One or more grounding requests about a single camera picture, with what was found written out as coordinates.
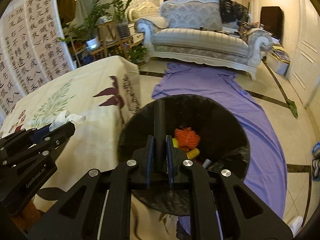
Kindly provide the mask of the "white tissue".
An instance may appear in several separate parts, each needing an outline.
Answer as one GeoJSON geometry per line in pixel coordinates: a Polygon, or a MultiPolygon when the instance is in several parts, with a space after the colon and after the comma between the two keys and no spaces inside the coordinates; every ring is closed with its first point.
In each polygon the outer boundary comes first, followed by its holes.
{"type": "Polygon", "coordinates": [[[72,114],[69,111],[61,112],[50,124],[49,131],[52,132],[68,122],[80,124],[86,120],[85,115],[72,114]]]}

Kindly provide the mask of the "yellow foam net bundle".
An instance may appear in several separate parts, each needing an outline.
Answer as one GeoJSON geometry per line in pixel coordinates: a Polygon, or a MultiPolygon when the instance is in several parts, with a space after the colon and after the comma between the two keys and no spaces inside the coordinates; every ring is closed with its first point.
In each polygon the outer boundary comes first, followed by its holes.
{"type": "MultiPolygon", "coordinates": [[[[178,141],[175,138],[172,139],[172,142],[173,142],[173,146],[175,148],[179,148],[178,141]]],[[[186,148],[186,150],[184,150],[184,151],[187,154],[187,158],[190,159],[190,160],[195,159],[200,154],[200,151],[197,148],[194,148],[192,150],[186,148]]]]}

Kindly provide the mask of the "black pen tube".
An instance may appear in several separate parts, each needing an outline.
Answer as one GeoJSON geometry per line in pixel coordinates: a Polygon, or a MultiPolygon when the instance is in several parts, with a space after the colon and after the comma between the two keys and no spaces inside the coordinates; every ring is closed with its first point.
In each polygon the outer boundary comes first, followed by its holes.
{"type": "Polygon", "coordinates": [[[162,173],[166,167],[166,130],[165,130],[165,102],[164,100],[155,101],[154,116],[154,171],[162,173]]]}

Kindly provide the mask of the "purple floor cloth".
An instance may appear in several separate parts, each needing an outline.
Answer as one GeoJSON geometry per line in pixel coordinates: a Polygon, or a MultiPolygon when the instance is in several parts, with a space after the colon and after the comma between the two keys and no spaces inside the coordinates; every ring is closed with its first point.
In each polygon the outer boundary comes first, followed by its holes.
{"type": "Polygon", "coordinates": [[[287,190],[287,166],[280,141],[263,108],[228,70],[170,63],[152,98],[195,94],[210,98],[228,109],[240,122],[250,144],[250,162],[244,183],[283,217],[287,190]]]}

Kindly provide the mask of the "white plastic bottle on floor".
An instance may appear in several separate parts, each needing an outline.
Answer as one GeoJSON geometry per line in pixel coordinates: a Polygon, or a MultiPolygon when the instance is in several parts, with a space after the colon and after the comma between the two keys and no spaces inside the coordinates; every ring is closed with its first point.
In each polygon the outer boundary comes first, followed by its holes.
{"type": "Polygon", "coordinates": [[[293,237],[296,237],[298,233],[300,232],[303,224],[303,217],[297,216],[294,219],[292,219],[287,225],[291,229],[291,232],[293,234],[293,237]]]}

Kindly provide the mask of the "floral cream tablecloth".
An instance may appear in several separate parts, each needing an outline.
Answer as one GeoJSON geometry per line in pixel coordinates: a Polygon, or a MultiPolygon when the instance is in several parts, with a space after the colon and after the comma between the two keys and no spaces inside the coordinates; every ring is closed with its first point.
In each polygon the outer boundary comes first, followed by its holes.
{"type": "MultiPolygon", "coordinates": [[[[75,133],[57,151],[56,172],[25,208],[10,215],[1,204],[1,239],[29,239],[44,214],[89,170],[115,169],[120,134],[140,109],[140,73],[120,56],[73,70],[22,98],[1,127],[1,139],[22,129],[51,124],[63,111],[85,115],[75,133]]],[[[130,239],[142,227],[143,239],[175,239],[177,218],[153,211],[131,196],[130,239]]]]}

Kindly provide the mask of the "red orange foam net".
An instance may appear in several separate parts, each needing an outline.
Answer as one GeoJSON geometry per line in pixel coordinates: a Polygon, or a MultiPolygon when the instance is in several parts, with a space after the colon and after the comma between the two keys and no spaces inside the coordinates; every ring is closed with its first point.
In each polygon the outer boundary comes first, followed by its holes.
{"type": "Polygon", "coordinates": [[[197,135],[190,127],[175,129],[174,136],[177,140],[178,148],[185,152],[195,149],[200,142],[200,136],[197,135]]]}

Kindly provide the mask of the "blue basket with shoes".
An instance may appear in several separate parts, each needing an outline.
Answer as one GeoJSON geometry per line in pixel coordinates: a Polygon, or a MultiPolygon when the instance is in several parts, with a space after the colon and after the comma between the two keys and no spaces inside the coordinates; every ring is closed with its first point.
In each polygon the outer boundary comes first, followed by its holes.
{"type": "Polygon", "coordinates": [[[312,179],[313,181],[319,181],[320,173],[320,142],[318,141],[312,148],[311,154],[313,156],[311,168],[312,168],[312,179]]]}

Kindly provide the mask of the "white potted plant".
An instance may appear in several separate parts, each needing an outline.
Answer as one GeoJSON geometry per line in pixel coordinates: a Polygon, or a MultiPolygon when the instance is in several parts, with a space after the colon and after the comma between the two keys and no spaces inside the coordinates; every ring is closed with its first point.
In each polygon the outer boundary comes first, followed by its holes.
{"type": "Polygon", "coordinates": [[[103,16],[109,16],[108,9],[111,3],[101,4],[99,0],[95,0],[91,6],[91,10],[84,22],[81,25],[75,27],[69,27],[65,37],[59,37],[60,42],[86,42],[86,48],[88,50],[94,50],[99,45],[97,22],[99,18],[103,16]]]}

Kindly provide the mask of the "wooden plant stand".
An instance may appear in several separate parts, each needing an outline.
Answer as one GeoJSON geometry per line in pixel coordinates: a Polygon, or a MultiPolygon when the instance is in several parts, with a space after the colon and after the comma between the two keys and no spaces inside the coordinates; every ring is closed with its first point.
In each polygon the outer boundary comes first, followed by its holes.
{"type": "Polygon", "coordinates": [[[97,57],[100,59],[109,57],[112,53],[118,53],[119,55],[123,55],[125,59],[129,59],[129,50],[132,47],[131,34],[130,37],[121,39],[116,29],[115,21],[98,24],[97,31],[99,46],[94,50],[88,50],[86,48],[86,51],[94,60],[96,60],[97,57]]]}

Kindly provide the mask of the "green mop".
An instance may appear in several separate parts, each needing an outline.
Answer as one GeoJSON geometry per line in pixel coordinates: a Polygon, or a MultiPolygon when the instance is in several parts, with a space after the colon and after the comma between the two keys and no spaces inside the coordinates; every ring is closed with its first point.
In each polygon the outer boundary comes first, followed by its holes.
{"type": "Polygon", "coordinates": [[[292,100],[290,100],[288,97],[287,97],[287,94],[285,93],[284,89],[282,88],[279,80],[277,79],[277,77],[275,76],[275,74],[273,73],[272,69],[269,67],[269,65],[267,64],[266,62],[266,57],[264,57],[262,59],[262,62],[263,64],[265,65],[265,67],[267,68],[267,70],[269,71],[269,73],[271,74],[271,76],[273,77],[276,85],[278,86],[284,100],[285,100],[285,103],[287,105],[287,107],[289,108],[289,110],[291,111],[292,115],[295,117],[295,118],[298,118],[298,110],[297,110],[297,106],[296,106],[296,103],[292,100]]]}

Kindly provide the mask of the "tall green plant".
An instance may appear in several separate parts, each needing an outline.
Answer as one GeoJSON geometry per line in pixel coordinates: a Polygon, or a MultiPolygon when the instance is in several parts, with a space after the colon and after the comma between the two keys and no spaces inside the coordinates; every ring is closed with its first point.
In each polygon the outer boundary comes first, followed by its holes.
{"type": "Polygon", "coordinates": [[[110,0],[110,5],[114,9],[114,20],[116,22],[116,29],[121,39],[130,37],[130,30],[128,20],[126,18],[126,11],[133,0],[110,0]]]}

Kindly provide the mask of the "white panel door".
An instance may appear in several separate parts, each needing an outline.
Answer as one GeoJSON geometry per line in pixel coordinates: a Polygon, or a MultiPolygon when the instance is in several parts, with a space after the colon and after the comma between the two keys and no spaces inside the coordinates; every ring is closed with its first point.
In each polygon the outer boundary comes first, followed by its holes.
{"type": "Polygon", "coordinates": [[[289,82],[303,106],[313,99],[319,86],[319,14],[310,0],[299,0],[299,32],[289,82]]]}

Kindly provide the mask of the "storage box of items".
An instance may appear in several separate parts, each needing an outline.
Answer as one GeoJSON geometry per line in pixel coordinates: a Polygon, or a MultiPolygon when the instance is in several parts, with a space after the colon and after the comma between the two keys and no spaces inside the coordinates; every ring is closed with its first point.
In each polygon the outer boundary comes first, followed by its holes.
{"type": "Polygon", "coordinates": [[[277,74],[286,75],[290,66],[290,58],[283,46],[274,44],[266,56],[266,63],[277,74]]]}

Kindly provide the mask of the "black jacket on sofa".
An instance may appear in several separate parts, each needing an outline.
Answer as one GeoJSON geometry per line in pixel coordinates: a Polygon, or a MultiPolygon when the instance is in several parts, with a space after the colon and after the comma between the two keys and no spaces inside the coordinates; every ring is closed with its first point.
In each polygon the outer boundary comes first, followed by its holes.
{"type": "Polygon", "coordinates": [[[220,16],[223,23],[248,22],[248,8],[232,0],[219,0],[220,16]]]}

